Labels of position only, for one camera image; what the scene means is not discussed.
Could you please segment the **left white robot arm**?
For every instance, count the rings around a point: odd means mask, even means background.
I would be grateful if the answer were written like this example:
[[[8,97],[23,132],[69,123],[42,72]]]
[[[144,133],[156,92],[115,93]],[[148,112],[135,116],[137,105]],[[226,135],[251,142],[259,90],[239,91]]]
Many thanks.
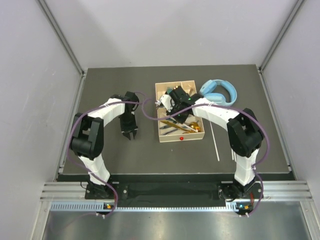
[[[134,139],[138,131],[135,117],[138,104],[138,96],[128,91],[124,96],[112,95],[106,103],[88,113],[74,116],[69,149],[88,171],[87,199],[107,199],[115,195],[113,185],[108,183],[111,174],[102,157],[104,127],[119,118],[122,135],[129,140]]]

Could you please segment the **plain gold spoon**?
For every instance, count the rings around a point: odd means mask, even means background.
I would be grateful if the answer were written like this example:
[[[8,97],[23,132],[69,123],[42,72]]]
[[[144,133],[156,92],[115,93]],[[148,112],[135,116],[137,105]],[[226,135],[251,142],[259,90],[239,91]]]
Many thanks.
[[[201,127],[197,122],[191,122],[190,127],[193,128],[197,133],[200,133],[202,131]]]

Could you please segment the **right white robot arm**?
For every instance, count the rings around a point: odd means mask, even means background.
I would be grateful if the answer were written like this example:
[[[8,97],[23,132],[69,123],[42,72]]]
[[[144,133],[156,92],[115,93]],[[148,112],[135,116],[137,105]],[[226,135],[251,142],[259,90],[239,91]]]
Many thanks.
[[[255,183],[253,165],[256,163],[264,134],[249,108],[239,112],[220,106],[198,93],[189,95],[181,86],[166,91],[156,104],[165,108],[166,114],[180,124],[185,123],[192,115],[226,130],[236,161],[233,192],[239,198],[245,198],[251,193]]]

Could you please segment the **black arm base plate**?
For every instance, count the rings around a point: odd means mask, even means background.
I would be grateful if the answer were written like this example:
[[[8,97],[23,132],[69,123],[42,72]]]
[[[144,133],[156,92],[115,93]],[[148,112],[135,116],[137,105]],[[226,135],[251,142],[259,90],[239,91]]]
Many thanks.
[[[231,182],[115,182],[111,186],[95,186],[89,183],[85,198],[90,200],[113,199],[114,192],[120,202],[157,202],[169,200],[181,203],[191,201],[218,201],[223,199],[259,198],[261,185],[256,182],[249,187],[241,187]]]

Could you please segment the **gold butter knife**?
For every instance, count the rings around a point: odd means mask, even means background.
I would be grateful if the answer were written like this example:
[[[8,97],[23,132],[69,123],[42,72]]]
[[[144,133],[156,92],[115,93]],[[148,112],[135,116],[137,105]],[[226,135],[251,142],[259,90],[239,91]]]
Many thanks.
[[[177,124],[175,124],[175,123],[172,123],[172,122],[170,122],[170,121],[161,120],[160,122],[163,123],[163,124],[165,124],[165,125],[167,125],[167,126],[170,126],[170,127],[173,127],[173,128],[179,129],[179,130],[182,130],[182,131],[186,131],[186,132],[189,131],[187,128],[183,128],[183,127],[181,127],[181,126],[179,126],[179,125],[177,125]]]

